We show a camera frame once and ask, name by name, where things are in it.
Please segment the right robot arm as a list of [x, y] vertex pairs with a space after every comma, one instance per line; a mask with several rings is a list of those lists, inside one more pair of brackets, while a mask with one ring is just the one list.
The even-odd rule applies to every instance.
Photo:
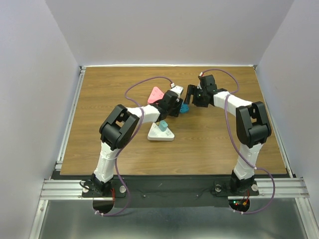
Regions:
[[198, 85], [188, 85], [185, 103], [197, 107], [212, 105], [224, 109], [227, 131], [231, 134], [228, 114], [235, 116], [236, 134], [240, 141], [237, 148], [233, 137], [231, 143], [238, 153], [237, 163], [231, 173], [229, 188], [241, 194], [254, 184], [254, 174], [259, 152], [271, 135], [272, 129], [263, 102], [242, 100], [224, 88], [218, 88], [213, 75], [200, 75]]

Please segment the blue square plug adapter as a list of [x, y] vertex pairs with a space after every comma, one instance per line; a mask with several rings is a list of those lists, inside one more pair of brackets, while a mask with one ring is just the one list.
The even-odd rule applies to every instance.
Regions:
[[189, 106], [188, 106], [188, 104], [182, 103], [179, 112], [180, 112], [181, 114], [185, 114], [185, 113], [189, 112]]

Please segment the pink triangular power strip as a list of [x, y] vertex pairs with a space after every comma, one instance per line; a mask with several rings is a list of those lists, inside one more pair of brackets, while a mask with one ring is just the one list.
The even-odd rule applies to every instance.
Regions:
[[158, 88], [158, 87], [153, 87], [150, 96], [148, 98], [148, 104], [152, 104], [158, 100], [161, 100], [164, 96], [164, 92]]

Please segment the teal cube charger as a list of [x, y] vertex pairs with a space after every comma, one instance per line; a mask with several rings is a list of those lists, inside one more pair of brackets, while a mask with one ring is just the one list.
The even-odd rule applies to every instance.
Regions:
[[159, 122], [159, 129], [160, 129], [162, 132], [166, 131], [166, 130], [167, 130], [167, 127], [168, 127], [168, 124], [166, 123], [166, 121], [161, 120], [161, 121]]

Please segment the white triangular power strip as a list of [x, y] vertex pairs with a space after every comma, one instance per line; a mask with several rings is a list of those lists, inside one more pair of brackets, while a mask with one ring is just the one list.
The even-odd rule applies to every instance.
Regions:
[[162, 132], [155, 122], [152, 123], [152, 126], [148, 133], [149, 141], [173, 141], [174, 138], [174, 133], [168, 127], [166, 131]]

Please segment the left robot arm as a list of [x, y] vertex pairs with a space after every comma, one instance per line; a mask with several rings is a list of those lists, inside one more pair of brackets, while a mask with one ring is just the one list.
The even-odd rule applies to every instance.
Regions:
[[175, 86], [168, 90], [162, 99], [144, 107], [127, 108], [115, 106], [99, 129], [101, 151], [96, 169], [91, 175], [93, 190], [102, 197], [111, 192], [114, 177], [115, 159], [130, 142], [133, 133], [143, 123], [156, 123], [167, 116], [177, 117], [181, 108], [183, 87]]

